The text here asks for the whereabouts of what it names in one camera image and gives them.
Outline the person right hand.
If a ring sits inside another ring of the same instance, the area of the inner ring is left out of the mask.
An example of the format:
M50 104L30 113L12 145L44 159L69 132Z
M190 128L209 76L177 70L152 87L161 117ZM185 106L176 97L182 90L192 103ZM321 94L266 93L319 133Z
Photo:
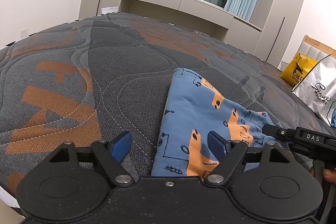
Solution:
M329 169L324 169L323 170L323 178L332 183L336 183L336 170L329 170Z

